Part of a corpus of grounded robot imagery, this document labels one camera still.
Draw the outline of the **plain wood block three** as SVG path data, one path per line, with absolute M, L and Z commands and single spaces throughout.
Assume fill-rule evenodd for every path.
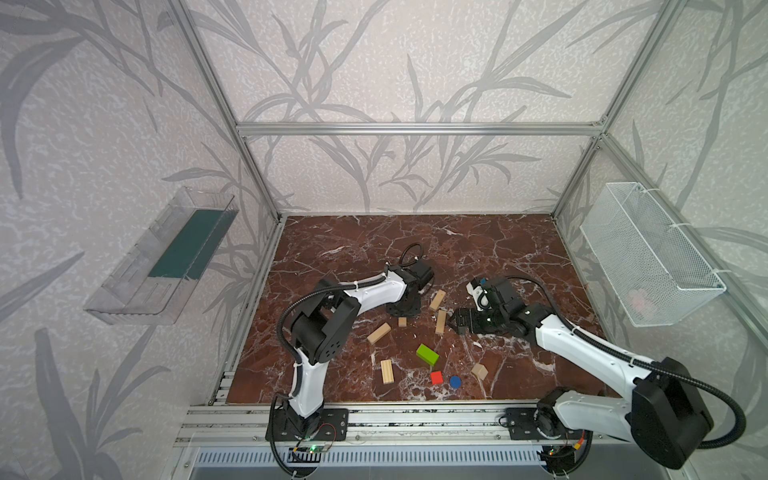
M 437 317 L 436 317 L 436 325 L 435 325 L 435 333 L 437 335 L 443 335 L 445 332 L 446 327 L 446 321 L 447 321 L 447 312 L 443 309 L 439 309 L 437 311 Z

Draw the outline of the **plain wood block one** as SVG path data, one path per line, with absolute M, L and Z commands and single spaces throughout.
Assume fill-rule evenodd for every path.
M 446 292 L 443 290 L 438 290 L 435 294 L 434 298 L 432 299 L 429 308 L 433 311 L 436 311 L 439 309 L 443 299 L 445 298 Z

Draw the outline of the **green block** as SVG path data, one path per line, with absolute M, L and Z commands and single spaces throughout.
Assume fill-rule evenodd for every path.
M 434 367 L 439 360 L 439 354 L 424 344 L 418 346 L 416 355 L 430 367 Z

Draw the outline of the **plain wood block four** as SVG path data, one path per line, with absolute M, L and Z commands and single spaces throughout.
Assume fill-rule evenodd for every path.
M 367 336 L 367 341 L 371 345 L 375 345 L 378 341 L 380 341 L 390 332 L 391 332 L 391 326 L 388 323 L 384 323 Z

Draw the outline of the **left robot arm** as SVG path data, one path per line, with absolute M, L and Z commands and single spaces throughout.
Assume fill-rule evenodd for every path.
M 363 280 L 322 280 L 292 303 L 276 326 L 280 345 L 294 360 L 291 391 L 280 397 L 288 419 L 305 426 L 319 418 L 328 365 L 343 350 L 359 316 L 383 307 L 393 317 L 416 317 L 433 279 L 432 267 L 417 258 Z

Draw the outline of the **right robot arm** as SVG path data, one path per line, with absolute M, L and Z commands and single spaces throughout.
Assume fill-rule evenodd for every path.
M 545 303 L 528 304 L 516 276 L 474 278 L 467 291 L 474 304 L 457 309 L 447 324 L 458 334 L 511 336 L 562 357 L 614 391 L 588 395 L 557 387 L 536 405 L 538 433 L 559 439 L 580 431 L 635 444 L 668 469 L 680 469 L 696 450 L 719 449 L 739 440 L 747 418 L 720 389 L 691 377 L 680 362 L 634 354 L 568 320 L 549 290 Z

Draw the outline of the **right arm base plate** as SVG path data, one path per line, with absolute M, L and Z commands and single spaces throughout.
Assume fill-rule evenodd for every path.
M 497 422 L 507 430 L 511 440 L 575 443 L 584 434 L 583 430 L 566 428 L 536 407 L 507 408 Z

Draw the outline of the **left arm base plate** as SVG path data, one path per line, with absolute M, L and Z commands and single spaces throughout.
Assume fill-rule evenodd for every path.
M 268 420 L 266 439 L 275 442 L 317 440 L 344 441 L 349 425 L 348 409 L 321 408 L 307 418 L 290 407 L 273 410 Z

